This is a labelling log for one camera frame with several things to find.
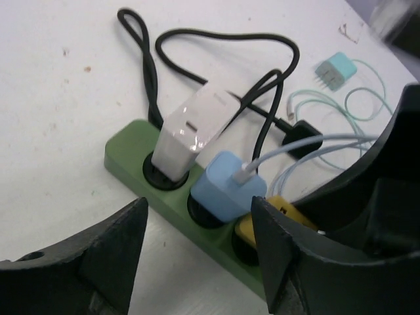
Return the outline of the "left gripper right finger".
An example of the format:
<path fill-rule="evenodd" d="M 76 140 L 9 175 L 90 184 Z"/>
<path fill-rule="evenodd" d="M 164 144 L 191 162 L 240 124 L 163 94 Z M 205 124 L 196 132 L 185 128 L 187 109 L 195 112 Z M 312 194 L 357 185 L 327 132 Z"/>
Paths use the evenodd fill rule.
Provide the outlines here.
<path fill-rule="evenodd" d="M 261 197 L 251 210 L 271 217 L 258 245 L 270 313 L 291 282 L 307 314 L 418 314 L 419 252 L 375 259 L 280 216 Z"/>

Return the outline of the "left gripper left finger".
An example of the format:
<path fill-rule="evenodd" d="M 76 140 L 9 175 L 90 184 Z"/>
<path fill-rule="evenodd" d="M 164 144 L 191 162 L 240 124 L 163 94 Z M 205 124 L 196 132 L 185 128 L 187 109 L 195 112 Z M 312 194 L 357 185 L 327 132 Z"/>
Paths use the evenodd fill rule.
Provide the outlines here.
<path fill-rule="evenodd" d="M 148 220 L 138 198 L 65 240 L 1 261 L 2 314 L 127 314 Z"/>

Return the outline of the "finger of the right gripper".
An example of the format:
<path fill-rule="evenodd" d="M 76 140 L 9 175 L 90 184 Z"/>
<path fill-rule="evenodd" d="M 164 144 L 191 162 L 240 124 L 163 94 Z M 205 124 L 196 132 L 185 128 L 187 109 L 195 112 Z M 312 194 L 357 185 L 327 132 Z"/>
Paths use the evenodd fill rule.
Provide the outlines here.
<path fill-rule="evenodd" d="M 404 88 L 375 144 L 338 177 L 296 201 L 336 242 L 373 256 L 419 250 L 419 85 Z"/>

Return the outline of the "green power strip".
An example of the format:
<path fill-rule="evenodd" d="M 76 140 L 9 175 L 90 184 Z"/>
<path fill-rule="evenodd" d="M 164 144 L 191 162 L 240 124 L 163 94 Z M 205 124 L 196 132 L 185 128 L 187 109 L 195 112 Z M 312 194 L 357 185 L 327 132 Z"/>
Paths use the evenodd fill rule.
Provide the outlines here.
<path fill-rule="evenodd" d="M 130 122 L 106 143 L 105 168 L 138 197 L 148 200 L 149 206 L 177 230 L 194 242 L 201 250 L 219 263 L 231 275 L 246 285 L 261 299 L 265 299 L 261 271 L 258 266 L 247 266 L 235 255 L 232 248 L 232 223 L 216 229 L 197 225 L 187 210 L 190 189 L 203 173 L 195 164 L 183 186 L 172 191 L 158 190 L 144 178 L 144 159 L 152 153 L 159 131 L 148 121 Z"/>

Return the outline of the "teal charger plug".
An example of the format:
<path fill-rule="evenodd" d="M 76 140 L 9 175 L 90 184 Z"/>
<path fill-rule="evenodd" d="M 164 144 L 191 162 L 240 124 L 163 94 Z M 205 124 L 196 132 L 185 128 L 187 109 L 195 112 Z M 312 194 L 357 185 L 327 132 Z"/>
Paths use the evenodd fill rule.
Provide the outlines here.
<path fill-rule="evenodd" d="M 314 71 L 331 91 L 340 89 L 356 72 L 355 63 L 343 52 L 337 52 L 325 59 Z"/>

